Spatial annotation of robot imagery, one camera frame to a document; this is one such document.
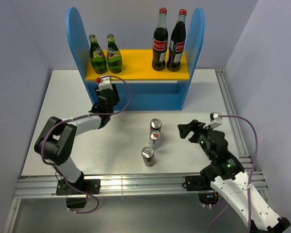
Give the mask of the green glass bottle front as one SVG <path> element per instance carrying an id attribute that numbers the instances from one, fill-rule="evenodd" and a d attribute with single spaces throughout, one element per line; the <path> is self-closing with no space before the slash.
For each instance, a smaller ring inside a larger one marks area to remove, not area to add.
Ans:
<path id="1" fill-rule="evenodd" d="M 123 68 L 123 60 L 120 50 L 115 43 L 114 35 L 108 34 L 107 40 L 107 63 L 109 66 L 109 70 L 114 74 L 120 73 Z"/>

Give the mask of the green glass bottle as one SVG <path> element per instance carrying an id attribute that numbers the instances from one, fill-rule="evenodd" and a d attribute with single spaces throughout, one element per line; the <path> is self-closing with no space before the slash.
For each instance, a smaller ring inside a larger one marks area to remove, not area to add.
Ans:
<path id="1" fill-rule="evenodd" d="M 120 73 L 123 68 L 123 60 L 120 50 L 115 43 L 114 35 L 108 34 L 107 40 L 107 63 L 109 66 L 109 70 L 114 74 Z"/>
<path id="2" fill-rule="evenodd" d="M 104 52 L 94 34 L 89 35 L 89 41 L 91 65 L 97 74 L 104 74 L 107 71 L 107 61 Z"/>

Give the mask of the silver can red logo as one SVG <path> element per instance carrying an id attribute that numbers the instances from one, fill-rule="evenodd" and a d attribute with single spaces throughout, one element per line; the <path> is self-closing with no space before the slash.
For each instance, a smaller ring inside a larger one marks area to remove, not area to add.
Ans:
<path id="1" fill-rule="evenodd" d="M 154 150 L 157 150 L 160 143 L 161 133 L 157 130 L 153 130 L 149 135 L 149 146 Z"/>

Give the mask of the dark gold beverage can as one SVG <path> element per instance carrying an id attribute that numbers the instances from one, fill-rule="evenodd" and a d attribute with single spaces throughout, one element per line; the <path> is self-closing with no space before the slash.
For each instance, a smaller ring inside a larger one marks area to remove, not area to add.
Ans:
<path id="1" fill-rule="evenodd" d="M 141 156 L 144 164 L 148 167 L 152 167 L 155 164 L 155 151 L 152 147 L 144 147 L 141 150 Z"/>

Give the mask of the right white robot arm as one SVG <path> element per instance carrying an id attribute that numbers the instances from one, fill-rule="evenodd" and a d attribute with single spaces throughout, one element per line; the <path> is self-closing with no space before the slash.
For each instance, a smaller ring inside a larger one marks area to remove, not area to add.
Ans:
<path id="1" fill-rule="evenodd" d="M 222 131 L 198 120 L 178 125 L 180 138 L 189 133 L 189 142 L 197 143 L 204 151 L 210 164 L 199 175 L 185 177 L 187 191 L 213 189 L 241 217 L 251 233 L 282 233 L 291 224 L 286 217 L 278 215 L 249 182 L 249 176 L 239 161 L 228 150 L 228 142 Z"/>

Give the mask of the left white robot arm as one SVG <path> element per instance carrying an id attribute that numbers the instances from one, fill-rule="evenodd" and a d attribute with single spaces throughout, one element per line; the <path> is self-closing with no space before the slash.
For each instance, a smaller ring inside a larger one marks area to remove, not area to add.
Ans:
<path id="1" fill-rule="evenodd" d="M 75 137 L 103 128 L 110 121 L 114 106 L 120 101 L 115 84 L 100 83 L 95 92 L 97 102 L 87 115 L 76 120 L 54 116 L 49 118 L 34 145 L 34 151 L 41 155 L 44 163 L 54 167 L 74 194 L 87 190 L 84 173 L 71 158 Z"/>

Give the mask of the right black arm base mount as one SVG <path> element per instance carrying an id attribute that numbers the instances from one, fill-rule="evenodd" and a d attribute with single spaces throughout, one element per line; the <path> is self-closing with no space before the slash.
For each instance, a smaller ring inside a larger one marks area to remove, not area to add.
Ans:
<path id="1" fill-rule="evenodd" d="M 199 202 L 211 208 L 219 203 L 219 194 L 211 188 L 209 180 L 201 175 L 185 176 L 181 185 L 188 192 L 197 192 Z"/>

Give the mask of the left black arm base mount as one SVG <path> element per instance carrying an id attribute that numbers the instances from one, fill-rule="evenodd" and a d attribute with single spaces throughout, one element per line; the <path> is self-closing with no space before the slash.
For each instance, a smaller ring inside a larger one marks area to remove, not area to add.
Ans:
<path id="1" fill-rule="evenodd" d="M 66 206 L 70 211 L 86 214 L 98 209 L 100 202 L 96 195 L 99 192 L 100 179 L 81 180 L 76 183 L 62 179 L 57 182 L 55 195 L 66 197 Z M 96 201 L 95 207 L 91 210 L 82 210 L 90 199 Z"/>

